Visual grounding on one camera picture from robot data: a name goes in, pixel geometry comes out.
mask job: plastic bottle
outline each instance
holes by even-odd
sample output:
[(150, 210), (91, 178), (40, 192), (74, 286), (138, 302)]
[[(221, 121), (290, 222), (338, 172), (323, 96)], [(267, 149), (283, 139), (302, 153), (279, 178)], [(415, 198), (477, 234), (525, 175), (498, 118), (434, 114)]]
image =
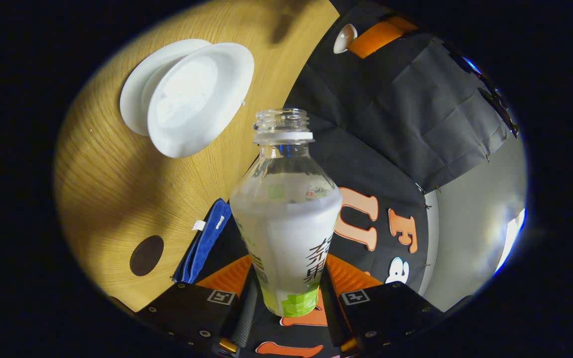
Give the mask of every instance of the plastic bottle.
[(230, 205), (273, 314), (312, 311), (342, 195), (309, 155), (306, 112), (269, 109), (256, 115), (260, 154)]

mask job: dark circle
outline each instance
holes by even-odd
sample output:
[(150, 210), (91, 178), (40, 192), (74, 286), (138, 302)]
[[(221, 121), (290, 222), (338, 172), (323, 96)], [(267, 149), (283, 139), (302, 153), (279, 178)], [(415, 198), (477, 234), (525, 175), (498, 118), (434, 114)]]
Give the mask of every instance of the dark circle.
[(163, 239), (157, 235), (150, 236), (139, 243), (129, 260), (129, 269), (132, 273), (136, 276), (145, 276), (152, 272), (161, 259), (163, 246)]

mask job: wooden table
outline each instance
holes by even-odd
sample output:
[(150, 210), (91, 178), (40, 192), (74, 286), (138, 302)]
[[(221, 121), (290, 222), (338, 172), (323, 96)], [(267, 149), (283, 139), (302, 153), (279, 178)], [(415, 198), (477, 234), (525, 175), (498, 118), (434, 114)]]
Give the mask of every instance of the wooden table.
[[(57, 142), (54, 193), (64, 234), (86, 274), (107, 295), (141, 310), (173, 285), (170, 276), (219, 197), (228, 200), (255, 159), (255, 113), (280, 108), (304, 63), (339, 14), (328, 0), (214, 0), (179, 13), (134, 39), (82, 88)], [(229, 126), (193, 156), (163, 156), (123, 123), (118, 98), (132, 70), (181, 39), (245, 45), (253, 81)], [(145, 276), (129, 267), (145, 238), (164, 240)]]

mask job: gray wall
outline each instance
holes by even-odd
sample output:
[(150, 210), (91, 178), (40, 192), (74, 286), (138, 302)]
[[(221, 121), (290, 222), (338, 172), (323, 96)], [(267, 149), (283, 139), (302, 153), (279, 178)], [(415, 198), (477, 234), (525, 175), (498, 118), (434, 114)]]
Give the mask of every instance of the gray wall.
[(510, 136), (489, 160), (437, 192), (439, 247), (423, 296), (443, 311), (492, 277), (507, 222), (525, 208), (527, 166), (521, 140)]

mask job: blue towel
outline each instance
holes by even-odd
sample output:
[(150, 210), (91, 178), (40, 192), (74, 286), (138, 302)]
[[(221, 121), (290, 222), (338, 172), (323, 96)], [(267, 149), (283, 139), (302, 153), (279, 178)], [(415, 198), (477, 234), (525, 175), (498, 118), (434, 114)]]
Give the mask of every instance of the blue towel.
[(172, 278), (174, 282), (193, 283), (230, 216), (229, 204), (223, 199), (216, 200), (209, 210), (204, 229), (198, 232), (178, 265)]

